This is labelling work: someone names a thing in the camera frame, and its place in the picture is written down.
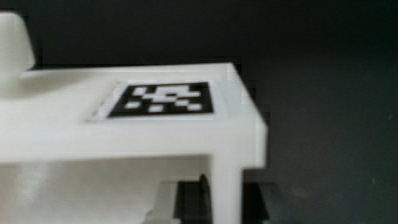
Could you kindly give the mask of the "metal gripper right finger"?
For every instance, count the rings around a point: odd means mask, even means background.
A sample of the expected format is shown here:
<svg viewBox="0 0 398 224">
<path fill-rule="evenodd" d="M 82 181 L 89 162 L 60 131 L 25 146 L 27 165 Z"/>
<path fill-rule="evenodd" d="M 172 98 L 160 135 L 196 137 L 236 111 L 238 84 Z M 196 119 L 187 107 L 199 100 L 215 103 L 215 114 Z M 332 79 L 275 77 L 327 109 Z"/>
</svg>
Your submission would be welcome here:
<svg viewBox="0 0 398 224">
<path fill-rule="evenodd" d="M 291 224 L 293 216 L 274 183 L 243 184 L 242 224 Z"/>
</svg>

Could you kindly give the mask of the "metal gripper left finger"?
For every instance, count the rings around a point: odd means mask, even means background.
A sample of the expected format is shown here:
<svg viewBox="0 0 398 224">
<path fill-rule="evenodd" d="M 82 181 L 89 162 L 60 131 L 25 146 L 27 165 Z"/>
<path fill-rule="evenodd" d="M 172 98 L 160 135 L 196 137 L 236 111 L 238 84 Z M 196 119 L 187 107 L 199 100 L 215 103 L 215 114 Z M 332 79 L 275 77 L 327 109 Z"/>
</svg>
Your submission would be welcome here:
<svg viewBox="0 0 398 224">
<path fill-rule="evenodd" d="M 213 224 L 208 178 L 164 182 L 142 224 Z"/>
</svg>

